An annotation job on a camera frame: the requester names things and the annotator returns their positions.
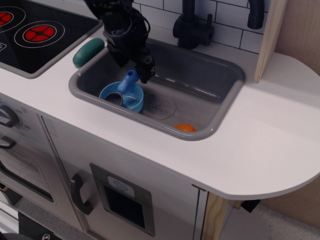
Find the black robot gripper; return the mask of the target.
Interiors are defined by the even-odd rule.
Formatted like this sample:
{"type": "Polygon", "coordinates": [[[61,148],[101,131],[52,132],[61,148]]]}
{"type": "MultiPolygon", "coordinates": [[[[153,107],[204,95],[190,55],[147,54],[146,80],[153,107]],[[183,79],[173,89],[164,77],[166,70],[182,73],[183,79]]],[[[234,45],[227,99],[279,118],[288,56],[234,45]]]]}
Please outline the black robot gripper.
{"type": "Polygon", "coordinates": [[[135,70],[140,81],[146,84],[156,73],[156,64],[146,47],[150,27],[144,17],[135,17],[123,29],[107,30],[103,35],[107,39],[107,49],[115,62],[122,68],[130,60],[136,63],[135,70]]]}

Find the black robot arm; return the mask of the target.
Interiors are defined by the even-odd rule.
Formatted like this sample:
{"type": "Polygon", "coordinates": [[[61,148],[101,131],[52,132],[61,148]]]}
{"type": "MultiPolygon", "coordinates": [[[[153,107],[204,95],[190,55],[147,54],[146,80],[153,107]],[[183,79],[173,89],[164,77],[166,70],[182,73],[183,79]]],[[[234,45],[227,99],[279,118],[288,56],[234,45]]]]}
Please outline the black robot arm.
{"type": "Polygon", "coordinates": [[[86,0],[87,7],[104,25],[107,49],[123,67],[136,63],[135,71],[145,84],[155,75],[156,64],[146,41],[151,30],[147,19],[135,8],[132,0],[86,0]]]}

